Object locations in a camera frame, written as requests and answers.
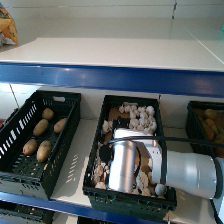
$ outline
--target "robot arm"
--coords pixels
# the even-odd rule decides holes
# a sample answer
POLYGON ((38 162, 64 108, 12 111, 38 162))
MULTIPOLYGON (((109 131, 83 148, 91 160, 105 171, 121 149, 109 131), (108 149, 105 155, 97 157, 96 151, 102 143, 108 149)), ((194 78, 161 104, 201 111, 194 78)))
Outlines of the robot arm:
MULTIPOLYGON (((146 136, 143 132, 117 129, 114 138, 146 136)), ((224 160, 195 153, 167 151, 162 158, 162 149, 154 140, 136 140, 144 143, 152 159, 152 182, 184 190, 190 194, 212 199, 219 218, 224 222, 224 160)))

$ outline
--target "shelf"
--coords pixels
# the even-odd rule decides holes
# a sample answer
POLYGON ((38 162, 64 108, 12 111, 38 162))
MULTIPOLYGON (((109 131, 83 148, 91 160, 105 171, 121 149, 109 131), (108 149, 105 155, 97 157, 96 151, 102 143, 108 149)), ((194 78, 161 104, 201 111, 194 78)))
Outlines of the shelf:
POLYGON ((0 82, 224 97, 223 20, 209 21, 18 19, 0 82))
MULTIPOLYGON (((155 223, 134 217, 94 210, 91 208, 88 197, 83 195, 82 184, 84 172, 97 123, 98 121, 96 120, 81 119, 50 201, 2 192, 0 192, 0 200, 110 222, 136 224, 155 223)), ((164 132, 167 136, 186 137, 184 129, 164 128, 164 132)), ((167 147, 169 150, 192 152, 189 144, 168 142, 167 147)), ((213 210, 209 200, 177 190, 177 204, 176 210, 174 212, 169 212, 164 221, 170 220, 174 223, 215 224, 212 215, 213 210)))

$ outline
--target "potato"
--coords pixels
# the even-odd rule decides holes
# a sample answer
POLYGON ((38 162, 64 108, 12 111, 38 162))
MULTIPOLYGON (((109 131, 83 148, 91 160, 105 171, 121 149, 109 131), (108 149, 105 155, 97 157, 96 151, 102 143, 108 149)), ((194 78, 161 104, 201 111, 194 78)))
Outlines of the potato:
POLYGON ((51 120, 54 117, 54 111, 51 110, 50 108, 46 108, 43 112, 42 112, 42 118, 46 119, 46 120, 51 120))
POLYGON ((204 112, 205 119, 209 118, 209 119, 212 119, 214 121, 216 116, 217 116, 217 112, 215 110, 207 109, 204 112))
POLYGON ((30 156, 34 151, 37 149, 37 142, 35 139, 30 139, 24 146, 23 146, 23 154, 26 156, 30 156))
POLYGON ((51 143, 49 141, 43 141, 37 150, 37 161, 44 162, 51 152, 51 143))
POLYGON ((207 123, 202 119, 202 117, 198 116, 198 119, 199 119, 199 121, 200 121, 200 123, 201 123, 201 126, 202 126, 204 132, 205 132, 205 136, 206 136, 206 138, 207 138, 210 142, 212 142, 213 139, 214 139, 214 136, 215 136, 214 131, 207 125, 207 123))
POLYGON ((60 133, 61 129, 64 127, 64 124, 66 122, 66 118, 61 119, 54 125, 54 132, 60 133))
POLYGON ((33 134, 36 137, 39 137, 40 135, 42 135, 48 128, 48 120, 46 119, 42 119, 37 125, 36 127, 33 129, 33 134))

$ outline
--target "brown potato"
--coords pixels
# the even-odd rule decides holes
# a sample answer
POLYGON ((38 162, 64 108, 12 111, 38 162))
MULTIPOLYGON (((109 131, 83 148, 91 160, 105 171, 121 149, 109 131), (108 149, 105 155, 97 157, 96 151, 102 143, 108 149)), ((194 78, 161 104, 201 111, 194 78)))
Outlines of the brown potato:
POLYGON ((204 112, 204 117, 205 117, 205 119, 209 118, 209 119, 212 119, 214 121, 215 118, 217 117, 217 112, 215 110, 212 110, 212 109, 207 109, 204 112))
POLYGON ((33 129, 33 134, 38 137, 42 135, 48 128, 48 120, 42 119, 33 129))
POLYGON ((42 112, 42 118, 46 119, 46 120, 51 120, 54 117, 54 111, 51 110, 50 108, 46 108, 43 112, 42 112))
POLYGON ((37 150, 37 161, 44 162, 51 152, 51 143, 49 141, 43 141, 37 150))
POLYGON ((54 132, 60 133, 61 129, 64 127, 64 124, 66 122, 66 118, 61 119, 54 125, 54 132))
POLYGON ((30 156, 34 151, 37 149, 37 142, 35 139, 30 139, 24 146, 23 146, 23 154, 26 156, 30 156))

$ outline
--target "white surface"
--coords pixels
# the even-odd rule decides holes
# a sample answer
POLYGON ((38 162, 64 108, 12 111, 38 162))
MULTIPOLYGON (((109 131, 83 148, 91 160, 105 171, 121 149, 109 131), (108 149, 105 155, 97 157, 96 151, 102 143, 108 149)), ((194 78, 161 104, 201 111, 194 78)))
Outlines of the white surface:
MULTIPOLYGON (((80 121, 51 197, 52 199, 82 206, 91 206, 88 197, 83 195, 82 185, 97 123, 94 120, 80 121)), ((164 132, 167 136, 186 137, 183 129, 164 128, 164 132)), ((178 151, 179 149, 182 152, 192 151, 189 144, 169 142, 167 147, 171 150, 178 151)), ((169 219, 172 222, 188 224, 215 224, 212 207, 208 200, 177 190, 177 204, 177 209, 174 212, 169 212, 165 220, 169 219)), ((63 220, 65 220, 65 217, 67 216, 59 216, 63 220)))
POLYGON ((29 19, 16 26, 19 44, 1 48, 0 61, 224 71, 172 19, 29 19))
POLYGON ((82 186, 97 123, 80 120, 51 199, 91 206, 89 198, 83 195, 82 186))
POLYGON ((78 217, 56 212, 52 224, 77 224, 78 217))
MULTIPOLYGON (((164 134, 167 137, 187 138, 184 129, 164 128, 164 134)), ((171 151, 192 152, 192 148, 188 143, 167 142, 166 145, 167 149, 171 151)), ((178 189, 176 189, 176 194, 177 208, 175 211, 170 211, 166 219, 169 217, 170 221, 183 224, 216 224, 209 200, 178 189)))
POLYGON ((7 119, 18 108, 12 93, 0 92, 0 119, 7 119))

